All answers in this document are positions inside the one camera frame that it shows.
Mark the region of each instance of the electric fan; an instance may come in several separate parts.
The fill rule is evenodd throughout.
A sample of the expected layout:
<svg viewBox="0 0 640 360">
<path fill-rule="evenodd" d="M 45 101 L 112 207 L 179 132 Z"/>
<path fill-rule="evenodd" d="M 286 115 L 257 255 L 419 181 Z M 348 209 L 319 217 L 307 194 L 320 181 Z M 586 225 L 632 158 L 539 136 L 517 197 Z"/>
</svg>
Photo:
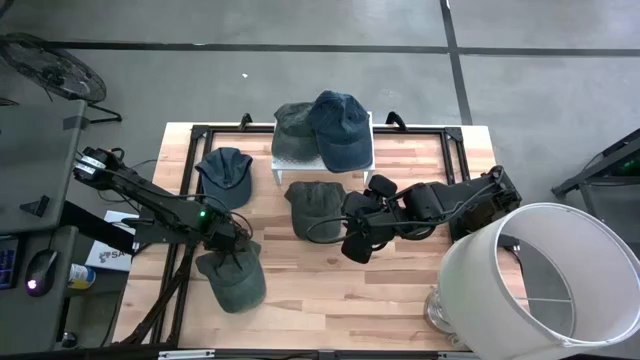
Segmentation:
<svg viewBox="0 0 640 360">
<path fill-rule="evenodd" d="M 96 105 L 107 97 L 107 87 L 100 76 L 68 52 L 46 45 L 46 40 L 36 36 L 10 33 L 0 36 L 0 56 L 47 95 L 52 92 L 67 100 L 84 100 L 88 107 L 114 115 L 91 123 L 122 121 L 120 114 Z"/>
</svg>

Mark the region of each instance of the computer mouse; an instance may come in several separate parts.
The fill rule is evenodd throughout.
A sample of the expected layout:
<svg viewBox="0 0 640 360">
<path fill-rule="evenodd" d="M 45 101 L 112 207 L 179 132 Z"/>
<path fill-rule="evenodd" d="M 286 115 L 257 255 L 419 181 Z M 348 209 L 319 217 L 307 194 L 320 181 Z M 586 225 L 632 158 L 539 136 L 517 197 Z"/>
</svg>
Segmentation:
<svg viewBox="0 0 640 360">
<path fill-rule="evenodd" d="M 38 251 L 27 265 L 25 287 L 27 294 L 38 297 L 51 290 L 56 275 L 58 252 L 53 250 Z"/>
</svg>

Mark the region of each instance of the cap brim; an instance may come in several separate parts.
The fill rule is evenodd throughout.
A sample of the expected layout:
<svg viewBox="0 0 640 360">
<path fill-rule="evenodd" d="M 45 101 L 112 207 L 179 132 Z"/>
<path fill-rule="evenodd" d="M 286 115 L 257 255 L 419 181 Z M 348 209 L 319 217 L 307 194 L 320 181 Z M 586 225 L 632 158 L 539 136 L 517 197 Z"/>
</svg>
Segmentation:
<svg viewBox="0 0 640 360">
<path fill-rule="evenodd" d="M 309 228 L 320 221 L 328 220 L 332 218 L 340 217 L 340 209 L 336 209 L 331 214 L 323 217 L 311 217 L 303 214 L 301 209 L 296 209 L 296 207 L 292 207 L 291 209 L 291 225 L 293 226 L 293 232 L 299 239 L 308 240 L 307 239 L 307 230 Z M 309 236 L 314 240 L 314 242 L 326 242 L 331 243 L 333 239 L 337 238 L 340 235 L 340 229 L 342 228 L 342 221 L 331 221 L 325 224 L 316 226 L 310 233 Z"/>
<path fill-rule="evenodd" d="M 351 144 L 332 144 L 318 137 L 318 149 L 327 169 L 333 173 L 364 169 L 373 162 L 373 143 L 367 133 Z"/>
<path fill-rule="evenodd" d="M 256 256 L 256 262 L 253 264 L 252 269 L 238 269 L 238 271 L 249 272 L 246 278 L 238 283 L 222 286 L 216 282 L 217 275 L 215 275 L 213 268 L 209 269 L 205 264 L 204 266 L 206 266 L 207 269 L 203 270 L 207 273 L 204 273 L 200 270 L 202 265 L 198 266 L 198 270 L 209 278 L 213 294 L 218 300 L 220 307 L 225 312 L 233 314 L 252 309 L 260 305 L 267 294 L 264 271 L 260 264 L 259 254 L 256 252 L 256 246 L 259 247 L 260 245 L 252 241 L 250 242 L 250 246 L 252 248 L 251 251 L 253 251 Z M 229 261 L 229 266 L 236 266 L 230 259 L 227 261 Z"/>
<path fill-rule="evenodd" d="M 238 185 L 231 188 L 221 188 L 211 181 L 203 181 L 202 187 L 207 195 L 212 195 L 220 199 L 229 210 L 244 206 L 251 198 L 251 169 L 247 169 L 244 177 Z M 213 199 L 206 199 L 207 203 L 216 208 L 220 204 Z"/>
<path fill-rule="evenodd" d="M 311 161 L 320 156 L 320 152 L 315 137 L 291 136 L 276 129 L 271 142 L 271 155 L 279 159 Z"/>
</svg>

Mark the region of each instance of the desk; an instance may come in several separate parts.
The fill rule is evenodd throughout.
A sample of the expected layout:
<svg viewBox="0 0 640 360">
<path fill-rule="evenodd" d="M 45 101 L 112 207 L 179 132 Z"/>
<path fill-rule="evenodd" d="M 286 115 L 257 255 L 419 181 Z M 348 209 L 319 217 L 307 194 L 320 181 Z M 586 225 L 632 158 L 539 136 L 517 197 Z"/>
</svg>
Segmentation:
<svg viewBox="0 0 640 360">
<path fill-rule="evenodd" d="M 153 182 L 178 193 L 193 123 L 167 124 Z M 471 177 L 495 163 L 487 127 L 462 127 Z M 213 148 L 237 147 L 253 157 L 253 195 L 239 212 L 263 246 L 267 281 L 262 305 L 243 314 L 224 313 L 206 278 L 192 266 L 182 322 L 181 348 L 451 350 L 447 337 L 423 318 L 425 299 L 437 282 L 442 256 L 450 247 L 447 226 L 427 240 L 397 240 L 374 253 L 366 265 L 340 253 L 340 244 L 299 240 L 291 228 L 284 198 L 296 180 L 339 181 L 362 191 L 362 172 L 291 173 L 277 186 L 271 173 L 271 134 L 216 134 Z M 198 144 L 196 163 L 204 141 Z M 455 154 L 455 147 L 450 150 Z M 440 140 L 430 135 L 375 135 L 376 173 L 403 189 L 415 182 L 445 182 Z M 461 181 L 454 161 L 456 181 Z M 197 172 L 191 190 L 195 191 Z M 153 305 L 160 288 L 166 245 L 152 245 L 136 256 L 125 290 L 114 341 L 126 337 Z M 196 256 L 203 254 L 202 247 Z M 525 296 L 517 262 L 501 251 L 499 263 L 508 288 Z M 173 315 L 167 307 L 163 338 Z"/>
</svg>

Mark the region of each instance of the keyboard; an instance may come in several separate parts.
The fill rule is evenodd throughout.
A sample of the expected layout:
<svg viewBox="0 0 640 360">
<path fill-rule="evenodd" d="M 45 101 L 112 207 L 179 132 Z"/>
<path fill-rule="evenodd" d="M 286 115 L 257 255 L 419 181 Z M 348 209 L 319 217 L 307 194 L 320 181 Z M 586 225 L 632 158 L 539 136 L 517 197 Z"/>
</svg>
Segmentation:
<svg viewBox="0 0 640 360">
<path fill-rule="evenodd" d="M 17 236 L 0 236 L 0 290 L 16 287 L 21 246 Z"/>
</svg>

